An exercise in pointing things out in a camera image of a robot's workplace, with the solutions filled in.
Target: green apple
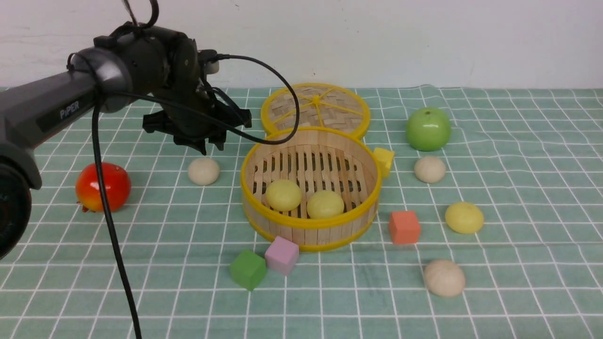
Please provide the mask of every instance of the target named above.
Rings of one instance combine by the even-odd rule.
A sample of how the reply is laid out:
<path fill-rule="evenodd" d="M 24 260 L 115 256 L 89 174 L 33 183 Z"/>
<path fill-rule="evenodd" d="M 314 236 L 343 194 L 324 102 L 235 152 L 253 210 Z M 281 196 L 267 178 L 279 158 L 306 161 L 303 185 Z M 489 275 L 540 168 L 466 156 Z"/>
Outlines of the green apple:
<path fill-rule="evenodd" d="M 425 107 L 416 110 L 406 122 L 406 139 L 419 151 L 437 151 L 450 139 L 450 120 L 441 109 Z"/>

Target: table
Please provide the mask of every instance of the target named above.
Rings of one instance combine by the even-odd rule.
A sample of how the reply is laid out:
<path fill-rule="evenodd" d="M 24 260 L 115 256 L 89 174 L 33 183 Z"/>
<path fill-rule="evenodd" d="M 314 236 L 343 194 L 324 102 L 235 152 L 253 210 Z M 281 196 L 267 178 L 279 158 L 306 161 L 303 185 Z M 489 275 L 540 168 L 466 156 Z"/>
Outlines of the table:
<path fill-rule="evenodd" d="M 276 89 L 227 89 L 254 116 Z M 229 134 L 206 188 L 188 180 L 200 156 L 142 130 L 149 102 L 100 121 L 104 160 L 133 182 L 114 213 L 144 338 L 602 338 L 603 90 L 353 89 L 371 108 L 364 142 L 396 152 L 373 226 L 350 246 L 302 253 L 288 278 L 269 271 L 252 293 L 231 280 L 243 249 L 268 243 L 246 222 L 239 174 L 252 143 Z M 448 145 L 431 154 L 449 172 L 433 185 L 412 172 L 426 155 L 408 146 L 405 120 L 444 109 Z M 0 262 L 0 337 L 133 338 L 102 214 L 83 213 L 74 183 L 93 162 L 91 115 L 36 150 L 44 187 L 31 223 Z M 465 200 L 486 219 L 474 235 L 451 231 L 445 208 Z M 413 210 L 419 243 L 395 246 L 392 211 Z M 422 268 L 453 259 L 462 296 L 428 293 Z"/>

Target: toy block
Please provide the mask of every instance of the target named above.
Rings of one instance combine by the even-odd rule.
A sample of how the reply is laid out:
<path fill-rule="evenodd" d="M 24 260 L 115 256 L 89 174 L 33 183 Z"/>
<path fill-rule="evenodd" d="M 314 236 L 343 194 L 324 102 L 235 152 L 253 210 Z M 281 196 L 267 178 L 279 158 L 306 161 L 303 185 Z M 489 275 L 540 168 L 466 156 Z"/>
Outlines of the toy block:
<path fill-rule="evenodd" d="M 394 162 L 395 153 L 386 150 L 384 148 L 376 147 L 373 151 L 374 155 L 377 157 L 377 160 L 381 164 L 381 169 L 383 171 L 383 177 L 387 178 L 390 176 L 391 164 Z"/>
<path fill-rule="evenodd" d="M 264 254 L 268 268 L 284 276 L 288 276 L 293 270 L 299 256 L 300 247 L 281 236 L 274 239 Z"/>
<path fill-rule="evenodd" d="M 249 291 L 262 282 L 266 272 L 266 260 L 251 250 L 243 250 L 230 264 L 232 280 Z"/>
<path fill-rule="evenodd" d="M 397 245 L 415 244 L 420 234 L 421 225 L 414 211 L 396 211 L 390 214 L 391 242 Z"/>

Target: green cube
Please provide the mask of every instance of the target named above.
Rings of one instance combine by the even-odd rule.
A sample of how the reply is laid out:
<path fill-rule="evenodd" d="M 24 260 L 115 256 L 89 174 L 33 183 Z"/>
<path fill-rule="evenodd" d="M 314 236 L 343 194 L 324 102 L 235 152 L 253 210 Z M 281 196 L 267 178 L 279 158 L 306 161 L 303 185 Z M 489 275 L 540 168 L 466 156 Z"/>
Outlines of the green cube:
<path fill-rule="evenodd" d="M 243 250 L 230 264 L 232 280 L 249 291 L 262 282 L 266 272 L 266 260 L 251 250 Z"/>

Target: tomato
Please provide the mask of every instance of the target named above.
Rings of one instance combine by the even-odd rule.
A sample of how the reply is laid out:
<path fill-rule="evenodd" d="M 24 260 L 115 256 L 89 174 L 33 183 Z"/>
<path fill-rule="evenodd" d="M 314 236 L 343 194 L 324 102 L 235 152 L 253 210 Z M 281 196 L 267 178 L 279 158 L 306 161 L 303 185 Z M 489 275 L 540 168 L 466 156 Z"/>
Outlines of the tomato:
<path fill-rule="evenodd" d="M 130 196 L 132 189 L 130 176 L 125 169 L 112 163 L 103 162 L 102 167 L 109 209 L 114 212 L 121 208 Z M 75 182 L 75 195 L 78 198 L 77 203 L 83 206 L 82 211 L 103 211 L 99 187 L 96 165 L 91 163 L 82 170 Z"/>

